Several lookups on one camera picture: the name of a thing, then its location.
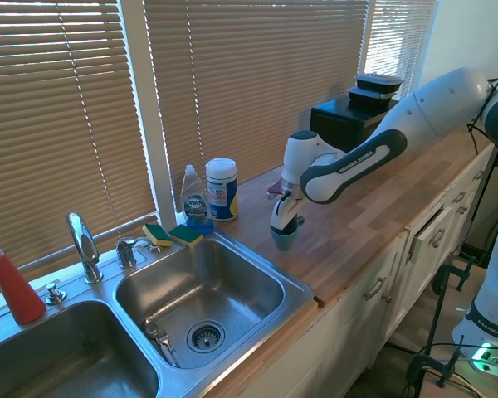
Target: kitchen sink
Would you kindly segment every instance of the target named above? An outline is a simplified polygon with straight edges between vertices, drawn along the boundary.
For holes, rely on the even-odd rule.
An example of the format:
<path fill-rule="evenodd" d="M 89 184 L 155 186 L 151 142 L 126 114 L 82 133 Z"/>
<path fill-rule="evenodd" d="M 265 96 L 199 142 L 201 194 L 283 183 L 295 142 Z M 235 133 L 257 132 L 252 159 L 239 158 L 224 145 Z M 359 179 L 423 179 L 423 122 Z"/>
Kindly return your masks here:
<path fill-rule="evenodd" d="M 180 250 L 125 279 L 116 299 L 139 328 L 150 318 L 170 336 L 180 367 L 203 366 L 281 304 L 269 274 L 215 240 Z"/>
<path fill-rule="evenodd" d="M 136 245 L 133 256 L 121 269 L 108 255 L 98 283 L 58 284 L 65 301 L 33 323 L 0 312 L 0 397 L 202 396 L 314 297 L 216 231 L 192 248 Z M 145 319 L 169 335 L 178 366 Z"/>
<path fill-rule="evenodd" d="M 79 303 L 0 344 L 0 397 L 155 397 L 157 373 L 110 309 Z"/>

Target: red spray bottle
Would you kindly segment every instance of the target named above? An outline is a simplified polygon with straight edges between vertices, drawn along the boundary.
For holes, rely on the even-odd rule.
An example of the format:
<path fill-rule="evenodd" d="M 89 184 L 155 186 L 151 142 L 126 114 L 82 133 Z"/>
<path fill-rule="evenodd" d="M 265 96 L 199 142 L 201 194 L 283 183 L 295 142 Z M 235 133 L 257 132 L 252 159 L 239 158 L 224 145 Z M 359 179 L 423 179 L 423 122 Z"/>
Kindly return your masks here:
<path fill-rule="evenodd" d="M 0 250 L 0 289 L 18 324 L 34 321 L 46 311 L 46 305 L 37 292 L 2 250 Z"/>

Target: window blinds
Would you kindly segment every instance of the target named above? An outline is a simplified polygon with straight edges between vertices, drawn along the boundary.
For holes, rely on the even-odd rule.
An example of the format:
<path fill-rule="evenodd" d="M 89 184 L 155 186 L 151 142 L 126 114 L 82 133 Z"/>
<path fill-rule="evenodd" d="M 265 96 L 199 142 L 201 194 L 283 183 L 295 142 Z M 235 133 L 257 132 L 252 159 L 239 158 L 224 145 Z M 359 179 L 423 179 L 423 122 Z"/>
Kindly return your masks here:
<path fill-rule="evenodd" d="M 29 279 L 154 213 L 116 0 L 0 1 L 0 246 Z"/>
<path fill-rule="evenodd" d="M 397 98 L 412 91 L 430 36 L 437 0 L 374 0 L 365 72 L 404 79 Z"/>
<path fill-rule="evenodd" d="M 144 2 L 176 198 L 188 163 L 233 158 L 239 182 L 281 165 L 311 107 L 354 85 L 366 1 Z"/>

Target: butcher block countertop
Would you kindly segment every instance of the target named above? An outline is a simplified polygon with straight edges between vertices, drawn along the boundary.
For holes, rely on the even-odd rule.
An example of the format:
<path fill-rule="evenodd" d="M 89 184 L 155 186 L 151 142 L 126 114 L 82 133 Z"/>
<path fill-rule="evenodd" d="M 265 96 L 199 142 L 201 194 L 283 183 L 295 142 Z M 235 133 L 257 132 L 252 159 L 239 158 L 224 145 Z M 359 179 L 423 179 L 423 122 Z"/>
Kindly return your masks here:
<path fill-rule="evenodd" d="M 480 151 L 490 145 L 479 134 L 476 141 Z M 382 166 L 329 205 L 308 201 L 300 212 L 305 224 L 285 253 L 275 247 L 270 233 L 276 199 L 266 197 L 267 188 L 281 177 L 281 167 L 239 186 L 239 217 L 216 227 L 308 284 L 317 305 L 308 306 L 275 332 L 207 397 L 236 396 L 247 387 L 336 303 L 475 156 L 470 134 L 461 127 Z"/>

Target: wooden countertop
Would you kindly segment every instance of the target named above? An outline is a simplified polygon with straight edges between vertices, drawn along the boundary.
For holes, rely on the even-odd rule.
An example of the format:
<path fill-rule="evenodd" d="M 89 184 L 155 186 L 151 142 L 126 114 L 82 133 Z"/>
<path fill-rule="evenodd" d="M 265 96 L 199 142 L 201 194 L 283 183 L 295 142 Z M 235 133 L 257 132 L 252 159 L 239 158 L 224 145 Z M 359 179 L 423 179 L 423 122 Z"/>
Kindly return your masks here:
<path fill-rule="evenodd" d="M 479 134 L 480 150 L 489 141 Z M 348 187 L 329 205 L 308 202 L 305 224 L 290 251 L 279 251 L 271 238 L 276 200 L 266 190 L 281 177 L 281 167 L 238 188 L 240 216 L 216 223 L 284 271 L 308 284 L 320 307 L 335 303 L 362 269 L 439 194 L 476 156 L 464 127 L 382 166 Z"/>

